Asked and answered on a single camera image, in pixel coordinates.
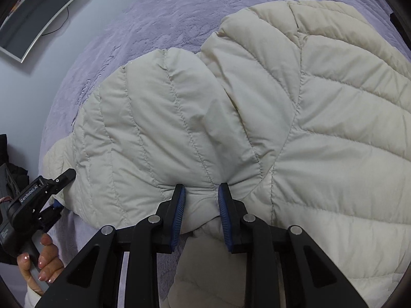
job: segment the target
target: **jacket sleeve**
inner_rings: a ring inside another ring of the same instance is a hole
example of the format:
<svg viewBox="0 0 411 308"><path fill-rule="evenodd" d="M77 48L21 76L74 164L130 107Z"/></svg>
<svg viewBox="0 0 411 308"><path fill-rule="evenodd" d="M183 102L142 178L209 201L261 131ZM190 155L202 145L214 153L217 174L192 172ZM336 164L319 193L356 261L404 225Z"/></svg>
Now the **jacket sleeve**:
<svg viewBox="0 0 411 308"><path fill-rule="evenodd" d="M24 300L24 308L35 308L41 296L27 286L27 294Z"/></svg>

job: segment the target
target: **power cord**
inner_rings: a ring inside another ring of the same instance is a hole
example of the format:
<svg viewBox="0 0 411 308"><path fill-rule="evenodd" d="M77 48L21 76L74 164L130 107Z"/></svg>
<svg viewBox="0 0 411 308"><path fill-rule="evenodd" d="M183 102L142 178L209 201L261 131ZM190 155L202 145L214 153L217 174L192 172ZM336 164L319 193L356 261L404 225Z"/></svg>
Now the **power cord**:
<svg viewBox="0 0 411 308"><path fill-rule="evenodd" d="M65 21L63 22L63 24L61 24L61 26L60 26L58 29L56 29L56 30L54 30L54 31L52 31L52 32L48 32L48 33L46 33L46 34L42 34L42 36L47 36L47 35L49 35L49 34L52 34L52 33L56 32L56 31L59 31L59 30L63 27L63 25L67 22L67 20L69 19L69 15L70 15L70 13L69 13L69 7L67 7L67 17L66 17Z"/></svg>

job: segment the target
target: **human hand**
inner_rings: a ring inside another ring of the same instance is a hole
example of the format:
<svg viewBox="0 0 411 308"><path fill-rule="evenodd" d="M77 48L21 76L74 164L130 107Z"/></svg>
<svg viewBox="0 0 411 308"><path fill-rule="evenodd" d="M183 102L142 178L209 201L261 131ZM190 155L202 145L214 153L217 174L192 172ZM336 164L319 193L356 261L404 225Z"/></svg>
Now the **human hand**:
<svg viewBox="0 0 411 308"><path fill-rule="evenodd" d="M39 268L41 269L39 274L40 281L47 281L49 284L63 272L63 262L58 257L58 248L53 244L53 240L48 234L43 234L40 243L45 246L39 256ZM26 280L28 287L35 291L39 295L43 295L44 292L40 286L36 283L30 273L30 257L28 253L23 253L17 257L17 264L20 272Z"/></svg>

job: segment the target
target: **purple blanket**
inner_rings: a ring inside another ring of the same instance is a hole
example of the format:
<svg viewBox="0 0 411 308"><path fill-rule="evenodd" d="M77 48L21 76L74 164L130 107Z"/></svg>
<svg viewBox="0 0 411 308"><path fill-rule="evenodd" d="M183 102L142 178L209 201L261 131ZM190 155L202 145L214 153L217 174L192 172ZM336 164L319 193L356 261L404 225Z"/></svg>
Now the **purple blanket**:
<svg viewBox="0 0 411 308"><path fill-rule="evenodd" d="M114 70L155 48L179 47L198 52L224 16L268 1L274 0L137 0L86 47L68 71L44 127L40 172L45 153L72 132L81 105L94 86ZM385 40L411 60L411 51L390 22L392 11L385 0L334 1L354 6ZM67 263L95 231L78 216L65 211L51 234ZM178 254L159 260L162 299L173 281L177 260Z"/></svg>

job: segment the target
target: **device handle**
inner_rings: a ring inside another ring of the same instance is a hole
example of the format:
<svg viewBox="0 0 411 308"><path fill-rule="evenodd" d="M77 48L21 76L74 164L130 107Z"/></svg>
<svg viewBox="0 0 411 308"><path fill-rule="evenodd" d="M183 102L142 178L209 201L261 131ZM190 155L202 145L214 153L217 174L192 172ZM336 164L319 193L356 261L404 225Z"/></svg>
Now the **device handle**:
<svg viewBox="0 0 411 308"><path fill-rule="evenodd" d="M24 244L22 252L29 254L31 261L30 273L38 286L40 286L41 290L46 292L46 290L49 289L49 285L45 281L39 280L39 273L41 269L38 267L39 256L44 249L44 246L40 243L42 235L43 232L41 230L37 230L32 236L32 239Z"/></svg>

